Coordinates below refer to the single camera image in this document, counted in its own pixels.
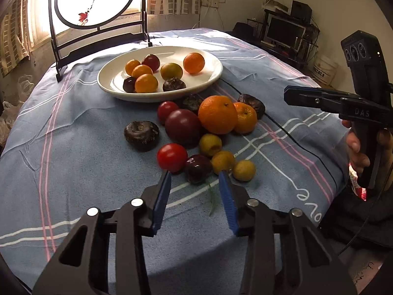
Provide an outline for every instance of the red flower painting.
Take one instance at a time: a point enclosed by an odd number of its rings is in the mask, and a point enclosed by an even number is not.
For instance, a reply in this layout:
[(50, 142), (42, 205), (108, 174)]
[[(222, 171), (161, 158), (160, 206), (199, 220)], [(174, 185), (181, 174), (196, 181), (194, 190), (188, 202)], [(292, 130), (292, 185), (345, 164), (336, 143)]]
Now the red flower painting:
[(81, 23), (81, 25), (85, 25), (87, 23), (88, 15), (89, 15), (89, 11), (86, 11), (86, 12), (83, 12), (83, 13), (79, 13), (79, 22)]

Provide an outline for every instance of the human hand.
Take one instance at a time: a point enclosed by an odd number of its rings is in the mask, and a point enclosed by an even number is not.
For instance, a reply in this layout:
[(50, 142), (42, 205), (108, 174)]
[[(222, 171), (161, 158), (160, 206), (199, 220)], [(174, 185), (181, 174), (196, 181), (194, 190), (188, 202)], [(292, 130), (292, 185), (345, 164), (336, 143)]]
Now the human hand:
[[(342, 124), (348, 129), (352, 127), (352, 123), (350, 121), (343, 120)], [(386, 129), (381, 129), (377, 135), (377, 142), (382, 146), (382, 155), (379, 163), (377, 178), (375, 180), (375, 189), (380, 191), (383, 189), (382, 186), (386, 180), (390, 166), (393, 163), (392, 134)], [(352, 129), (347, 134), (346, 143), (352, 168), (356, 171), (357, 174), (363, 173), (364, 168), (370, 166), (370, 159), (367, 155), (360, 153), (360, 141)], [(386, 183), (386, 190), (390, 188), (393, 183), (392, 174), (390, 174), (389, 180)]]

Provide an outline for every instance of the electrical outlet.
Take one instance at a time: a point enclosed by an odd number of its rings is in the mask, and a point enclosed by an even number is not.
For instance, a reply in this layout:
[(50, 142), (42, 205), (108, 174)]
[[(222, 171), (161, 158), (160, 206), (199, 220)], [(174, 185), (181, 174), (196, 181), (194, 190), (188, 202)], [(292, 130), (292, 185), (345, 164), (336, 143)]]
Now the electrical outlet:
[(211, 0), (211, 5), (212, 8), (219, 8), (219, 1), (218, 0)]
[(211, 0), (200, 0), (201, 6), (211, 6)]

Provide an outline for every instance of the white plate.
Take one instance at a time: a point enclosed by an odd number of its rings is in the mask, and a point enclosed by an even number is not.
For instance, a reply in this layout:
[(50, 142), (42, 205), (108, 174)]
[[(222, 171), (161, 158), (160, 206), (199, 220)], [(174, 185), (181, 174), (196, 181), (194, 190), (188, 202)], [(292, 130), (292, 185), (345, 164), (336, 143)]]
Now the white plate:
[[(183, 68), (183, 59), (192, 52), (200, 53), (205, 58), (205, 67), (200, 73), (195, 75), (188, 74)], [(145, 56), (148, 54), (154, 54), (158, 56), (161, 66), (166, 63), (179, 64), (183, 68), (183, 76), (181, 80), (186, 84), (187, 87), (185, 89), (164, 92), (162, 90), (162, 84), (164, 83), (164, 80), (160, 75), (160, 69), (158, 69), (154, 73), (154, 76), (158, 80), (157, 92), (125, 92), (123, 90), (123, 82), (124, 79), (128, 77), (128, 74), (124, 69), (126, 63), (132, 59), (142, 62)], [(186, 95), (201, 92), (213, 84), (221, 76), (222, 72), (223, 65), (221, 64), (220, 60), (208, 52), (190, 47), (154, 46), (134, 50), (122, 54), (109, 61), (98, 73), (97, 81), (101, 89), (121, 100), (132, 102), (162, 102), (175, 100)]]

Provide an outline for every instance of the speaker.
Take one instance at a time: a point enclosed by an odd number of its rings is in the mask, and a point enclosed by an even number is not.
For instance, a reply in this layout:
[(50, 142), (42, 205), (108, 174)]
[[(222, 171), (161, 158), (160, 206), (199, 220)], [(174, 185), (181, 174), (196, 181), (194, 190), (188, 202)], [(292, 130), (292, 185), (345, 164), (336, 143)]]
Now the speaker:
[(299, 19), (305, 24), (311, 22), (312, 9), (308, 4), (292, 1), (291, 16)]

